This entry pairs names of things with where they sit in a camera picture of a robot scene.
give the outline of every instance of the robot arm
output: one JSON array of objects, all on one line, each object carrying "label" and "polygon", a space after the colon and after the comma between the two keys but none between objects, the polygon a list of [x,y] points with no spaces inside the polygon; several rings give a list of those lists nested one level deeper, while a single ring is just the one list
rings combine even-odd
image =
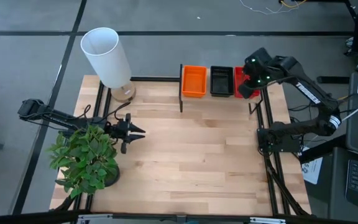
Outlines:
[{"label": "robot arm", "polygon": [[67,138],[78,129],[82,128],[86,130],[89,124],[98,125],[112,138],[122,139],[121,153],[123,154],[127,151],[126,144],[130,144],[136,139],[145,137],[139,134],[129,134],[129,132],[145,133],[144,130],[131,123],[131,114],[129,113],[126,114],[125,120],[120,119],[117,124],[111,125],[111,123],[107,121],[107,118],[77,118],[61,111],[54,110],[45,105],[41,100],[36,99],[23,101],[23,104],[17,113],[19,114],[20,119],[24,121],[45,120],[68,128],[67,131],[63,132],[63,135]]},{"label": "robot arm", "polygon": [[289,83],[297,88],[318,108],[319,115],[312,120],[293,124],[274,122],[269,129],[258,131],[261,147],[271,151],[297,151],[297,147],[283,147],[282,143],[293,134],[315,133],[330,136],[341,124],[338,100],[332,99],[303,71],[301,64],[293,57],[276,56],[272,58],[264,48],[245,59],[244,73],[250,76],[239,87],[239,92],[248,98],[254,90],[265,88],[269,83]]}]

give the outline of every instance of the lamp base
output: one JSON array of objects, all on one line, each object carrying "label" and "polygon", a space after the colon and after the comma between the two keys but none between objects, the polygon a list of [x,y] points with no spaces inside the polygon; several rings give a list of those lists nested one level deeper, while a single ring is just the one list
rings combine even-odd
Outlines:
[{"label": "lamp base", "polygon": [[121,88],[111,90],[111,96],[118,102],[126,103],[136,96],[136,88],[134,83],[124,85]]}]

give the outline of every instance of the lamp shade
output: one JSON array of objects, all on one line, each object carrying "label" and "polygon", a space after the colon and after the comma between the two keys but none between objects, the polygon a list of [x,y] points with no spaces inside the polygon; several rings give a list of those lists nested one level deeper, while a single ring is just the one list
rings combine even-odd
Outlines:
[{"label": "lamp shade", "polygon": [[131,69],[115,30],[101,27],[87,32],[81,49],[103,85],[116,89],[130,83]]}]

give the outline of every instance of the black bin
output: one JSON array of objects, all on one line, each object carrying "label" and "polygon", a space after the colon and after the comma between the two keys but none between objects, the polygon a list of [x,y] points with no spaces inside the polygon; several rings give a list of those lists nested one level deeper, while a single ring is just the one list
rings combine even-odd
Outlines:
[{"label": "black bin", "polygon": [[211,66],[211,95],[229,97],[233,94],[233,68]]}]

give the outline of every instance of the wooden table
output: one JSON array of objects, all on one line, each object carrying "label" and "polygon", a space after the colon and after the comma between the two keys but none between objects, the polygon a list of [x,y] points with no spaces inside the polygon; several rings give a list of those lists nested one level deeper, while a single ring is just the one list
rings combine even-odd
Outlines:
[{"label": "wooden table", "polygon": [[[127,154],[117,155],[121,178],[95,193],[92,212],[272,215],[264,160],[257,152],[257,115],[249,114],[247,100],[183,97],[180,113],[178,82],[135,85],[136,97],[118,115],[131,113],[132,122],[146,130],[146,138],[127,145]],[[98,87],[98,76],[84,76],[75,115],[94,105]],[[274,120],[290,122],[282,86],[272,85],[268,93]],[[119,105],[112,99],[109,110]],[[113,116],[109,120],[116,122]],[[280,155],[286,186],[310,212],[299,162],[291,154]],[[276,187],[282,212],[279,192]],[[66,196],[63,187],[56,185],[50,208],[59,206]],[[85,200],[83,195],[81,208]]]}]

